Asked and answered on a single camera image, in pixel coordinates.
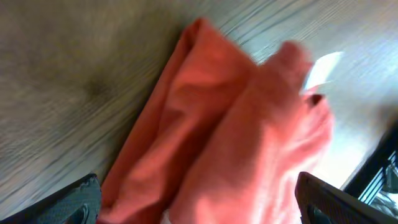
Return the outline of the red soccer t-shirt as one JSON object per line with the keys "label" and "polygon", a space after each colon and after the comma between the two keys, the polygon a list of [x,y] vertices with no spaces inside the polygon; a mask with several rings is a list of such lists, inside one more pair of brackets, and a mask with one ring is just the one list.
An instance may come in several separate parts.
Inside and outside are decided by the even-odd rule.
{"label": "red soccer t-shirt", "polygon": [[295,184],[329,145],[311,62],[286,41],[255,64],[208,21],[180,36],[102,185],[98,223],[298,223]]}

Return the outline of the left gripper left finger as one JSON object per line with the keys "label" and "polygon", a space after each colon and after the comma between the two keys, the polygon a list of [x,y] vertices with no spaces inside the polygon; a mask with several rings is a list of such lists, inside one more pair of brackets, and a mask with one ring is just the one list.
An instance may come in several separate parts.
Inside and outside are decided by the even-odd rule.
{"label": "left gripper left finger", "polygon": [[27,224],[95,224],[101,208],[101,186],[90,173],[43,200],[1,220]]}

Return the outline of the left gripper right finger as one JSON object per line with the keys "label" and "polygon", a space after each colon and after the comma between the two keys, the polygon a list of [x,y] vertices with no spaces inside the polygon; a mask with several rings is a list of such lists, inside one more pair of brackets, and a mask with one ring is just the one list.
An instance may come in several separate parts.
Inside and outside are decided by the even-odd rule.
{"label": "left gripper right finger", "polygon": [[320,223],[321,217],[339,224],[397,224],[397,219],[372,208],[351,195],[301,172],[295,198],[304,224]]}

